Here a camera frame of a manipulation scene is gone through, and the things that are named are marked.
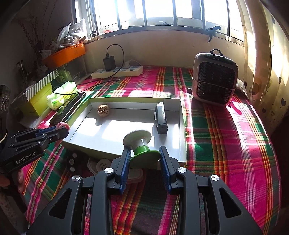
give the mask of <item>power strip socket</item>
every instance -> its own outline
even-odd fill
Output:
[[[92,79],[108,78],[111,75],[115,74],[120,67],[116,67],[114,70],[106,71],[105,69],[99,69],[91,74]],[[127,69],[121,69],[117,74],[112,77],[137,77],[143,74],[142,66],[131,66]]]

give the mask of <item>orange box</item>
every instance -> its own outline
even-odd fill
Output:
[[[83,56],[85,53],[84,44],[79,43],[52,54],[51,56],[42,60],[42,64],[47,66],[49,69],[54,70],[77,57]]]

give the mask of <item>window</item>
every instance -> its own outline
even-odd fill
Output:
[[[75,0],[75,4],[77,18],[85,18],[88,32],[95,30],[97,35],[166,27],[206,33],[219,25],[219,37],[244,41],[236,0]]]

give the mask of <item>silver screw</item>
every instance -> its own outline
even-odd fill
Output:
[[[74,175],[72,177],[72,181],[79,181],[80,180],[80,176],[79,175]]]
[[[211,175],[211,179],[214,181],[218,181],[219,177],[217,175]]]
[[[104,170],[105,173],[110,174],[111,172],[113,172],[113,169],[108,167]]]
[[[69,164],[73,165],[74,164],[74,160],[73,159],[69,159]]]
[[[187,169],[184,168],[184,167],[179,167],[178,168],[178,172],[180,172],[180,173],[185,173],[186,171],[187,171]]]

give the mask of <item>table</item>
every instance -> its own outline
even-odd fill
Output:
[[[196,101],[186,93],[192,85],[191,77],[191,69],[144,67],[139,77],[125,77],[89,89],[90,97],[180,99],[186,130],[186,168],[202,176],[219,175],[267,234],[277,222],[281,183],[274,149],[263,124],[238,90],[226,108]],[[49,126],[54,113],[45,118],[40,128]],[[65,151],[64,147],[54,148],[51,144],[42,158],[24,168],[29,223],[71,177]],[[160,171],[145,170],[142,182],[128,185],[123,195],[112,196],[111,200],[115,234],[175,234],[178,198],[167,194]]]

